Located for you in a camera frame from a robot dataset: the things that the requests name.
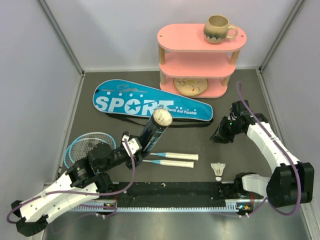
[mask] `mug rim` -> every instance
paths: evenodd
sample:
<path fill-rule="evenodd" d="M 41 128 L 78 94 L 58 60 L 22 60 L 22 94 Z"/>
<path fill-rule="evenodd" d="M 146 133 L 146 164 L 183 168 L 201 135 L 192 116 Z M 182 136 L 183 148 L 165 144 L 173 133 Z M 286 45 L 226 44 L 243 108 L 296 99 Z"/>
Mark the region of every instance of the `mug rim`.
<path fill-rule="evenodd" d="M 226 25 L 223 25 L 223 26 L 215 26 L 215 25 L 212 25 L 211 23 L 210 23 L 210 19 L 212 18 L 212 17 L 223 17 L 223 18 L 225 18 L 226 19 Z M 228 24 L 229 24 L 229 19 L 227 18 L 227 17 L 225 17 L 225 16 L 223 16 L 223 15 L 212 15 L 211 17 L 209 17 L 208 18 L 208 24 L 210 24 L 211 26 L 213 26 L 213 27 L 215 27 L 215 28 L 224 28 L 224 27 L 226 27 Z"/>

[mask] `shuttlecock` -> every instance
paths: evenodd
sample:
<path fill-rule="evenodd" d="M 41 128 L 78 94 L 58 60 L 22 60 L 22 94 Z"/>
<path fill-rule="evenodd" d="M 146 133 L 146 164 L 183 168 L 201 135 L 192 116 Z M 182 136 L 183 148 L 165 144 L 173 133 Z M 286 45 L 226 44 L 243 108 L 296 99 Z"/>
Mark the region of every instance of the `shuttlecock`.
<path fill-rule="evenodd" d="M 215 174 L 215 180 L 217 180 L 218 182 L 222 180 L 222 173 L 224 172 L 225 167 L 225 163 L 211 163 L 211 168 L 213 169 Z"/>

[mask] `ceramic mug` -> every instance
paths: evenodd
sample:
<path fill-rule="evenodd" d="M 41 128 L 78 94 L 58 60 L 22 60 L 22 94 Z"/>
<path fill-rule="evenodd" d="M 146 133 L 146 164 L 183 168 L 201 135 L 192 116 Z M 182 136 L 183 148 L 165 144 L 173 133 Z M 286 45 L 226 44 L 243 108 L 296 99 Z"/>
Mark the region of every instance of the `ceramic mug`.
<path fill-rule="evenodd" d="M 235 30 L 234 35 L 228 35 L 230 29 Z M 211 44 L 219 44 L 227 39 L 234 39 L 238 35 L 238 28 L 229 25 L 229 20 L 225 16 L 213 15 L 211 16 L 203 29 L 204 38 Z"/>

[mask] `beige decorative plate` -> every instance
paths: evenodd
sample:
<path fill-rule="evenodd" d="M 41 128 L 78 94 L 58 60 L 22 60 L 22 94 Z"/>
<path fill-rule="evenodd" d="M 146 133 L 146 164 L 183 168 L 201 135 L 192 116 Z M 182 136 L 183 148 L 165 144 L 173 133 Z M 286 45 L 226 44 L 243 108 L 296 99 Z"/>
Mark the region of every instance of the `beige decorative plate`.
<path fill-rule="evenodd" d="M 173 84 L 178 92 L 186 97 L 195 97 L 208 88 L 206 78 L 175 78 Z"/>

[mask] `white back wall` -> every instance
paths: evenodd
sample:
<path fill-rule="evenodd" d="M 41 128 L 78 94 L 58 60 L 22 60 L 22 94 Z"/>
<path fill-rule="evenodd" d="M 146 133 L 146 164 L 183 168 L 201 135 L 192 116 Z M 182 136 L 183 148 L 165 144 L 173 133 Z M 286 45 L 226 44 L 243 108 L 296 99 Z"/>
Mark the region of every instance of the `white back wall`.
<path fill-rule="evenodd" d="M 0 239 L 22 240 L 6 215 L 54 179 L 80 76 L 36 0 L 2 0 L 0 36 Z"/>
<path fill-rule="evenodd" d="M 309 0 L 267 66 L 264 76 L 287 148 L 315 169 L 314 200 L 320 209 L 320 1 Z"/>
<path fill-rule="evenodd" d="M 158 31 L 225 15 L 247 43 L 237 68 L 260 67 L 292 0 L 46 0 L 85 71 L 158 68 Z"/>

